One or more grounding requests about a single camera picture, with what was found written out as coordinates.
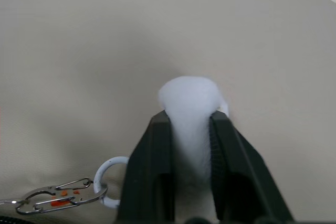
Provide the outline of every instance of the white ring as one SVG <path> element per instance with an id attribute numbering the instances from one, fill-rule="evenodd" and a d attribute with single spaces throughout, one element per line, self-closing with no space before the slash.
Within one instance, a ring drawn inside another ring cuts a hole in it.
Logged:
<path id="1" fill-rule="evenodd" d="M 95 179 L 93 180 L 93 189 L 95 190 L 94 193 L 98 193 L 101 190 L 101 179 L 108 168 L 116 164 L 127 164 L 128 160 L 128 157 L 113 157 L 103 163 L 97 170 Z M 118 208 L 120 200 L 110 199 L 109 197 L 105 196 L 100 200 L 100 202 L 109 208 Z"/>

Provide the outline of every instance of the metal carabiner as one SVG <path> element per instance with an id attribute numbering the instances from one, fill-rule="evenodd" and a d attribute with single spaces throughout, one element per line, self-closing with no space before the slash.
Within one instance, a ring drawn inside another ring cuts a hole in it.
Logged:
<path id="1" fill-rule="evenodd" d="M 1 199 L 0 205 L 2 204 L 27 204 L 29 203 L 29 200 L 26 199 Z"/>
<path id="2" fill-rule="evenodd" d="M 82 186 L 66 187 L 81 181 L 84 181 Z M 77 207 L 103 198 L 107 192 L 107 187 L 101 189 L 92 197 L 85 197 L 80 194 L 81 190 L 88 188 L 91 184 L 93 184 L 93 181 L 85 177 L 58 186 L 46 186 L 35 189 L 22 197 L 24 202 L 19 202 L 20 205 L 16 208 L 16 212 L 21 215 L 42 214 Z M 41 194 L 51 195 L 52 198 L 50 200 L 33 199 L 33 197 Z"/>

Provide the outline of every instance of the white plastic ring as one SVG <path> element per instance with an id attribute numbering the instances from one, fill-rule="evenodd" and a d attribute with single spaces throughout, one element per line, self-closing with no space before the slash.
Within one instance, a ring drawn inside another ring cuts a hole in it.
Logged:
<path id="1" fill-rule="evenodd" d="M 113 157 L 103 163 L 97 170 L 95 179 L 93 180 L 93 189 L 95 190 L 94 192 L 98 193 L 101 190 L 101 179 L 103 178 L 103 175 L 108 168 L 116 164 L 127 164 L 128 160 L 128 157 Z M 109 208 L 118 208 L 120 200 L 110 199 L 109 197 L 105 196 L 100 200 L 100 202 Z"/>

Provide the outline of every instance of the beige background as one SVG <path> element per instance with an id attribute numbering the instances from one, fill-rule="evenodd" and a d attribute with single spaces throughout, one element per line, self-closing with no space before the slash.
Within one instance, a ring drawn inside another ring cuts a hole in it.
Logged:
<path id="1" fill-rule="evenodd" d="M 218 83 L 294 216 L 336 220 L 335 17 L 330 0 L 0 0 L 0 197 L 129 155 L 160 86 L 192 74 Z M 114 217 L 95 203 L 29 219 Z"/>

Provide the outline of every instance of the white fluffy material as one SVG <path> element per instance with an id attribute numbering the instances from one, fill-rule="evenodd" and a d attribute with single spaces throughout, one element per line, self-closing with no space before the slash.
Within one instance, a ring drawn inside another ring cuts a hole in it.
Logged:
<path id="1" fill-rule="evenodd" d="M 228 105 L 213 81 L 189 76 L 166 83 L 159 91 L 159 101 L 174 136 L 176 220 L 198 216 L 214 221 L 208 124 L 219 108 L 228 115 Z"/>

